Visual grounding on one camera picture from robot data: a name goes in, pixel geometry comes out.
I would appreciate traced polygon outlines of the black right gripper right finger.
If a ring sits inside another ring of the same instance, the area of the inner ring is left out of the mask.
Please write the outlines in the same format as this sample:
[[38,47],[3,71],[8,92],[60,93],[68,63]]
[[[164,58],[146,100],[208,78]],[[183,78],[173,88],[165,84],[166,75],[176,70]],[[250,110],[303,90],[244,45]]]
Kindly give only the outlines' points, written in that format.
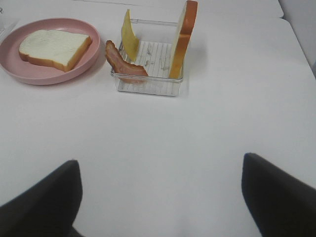
[[244,155],[241,190],[262,236],[316,235],[316,190],[261,156]]

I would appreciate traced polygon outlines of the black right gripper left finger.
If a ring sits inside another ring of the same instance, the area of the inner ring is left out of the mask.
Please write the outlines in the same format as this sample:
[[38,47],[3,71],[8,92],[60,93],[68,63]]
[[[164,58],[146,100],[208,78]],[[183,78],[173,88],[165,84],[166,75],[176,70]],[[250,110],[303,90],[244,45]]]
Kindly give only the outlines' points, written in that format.
[[82,200],[79,163],[69,160],[0,208],[2,237],[79,237],[73,227]]

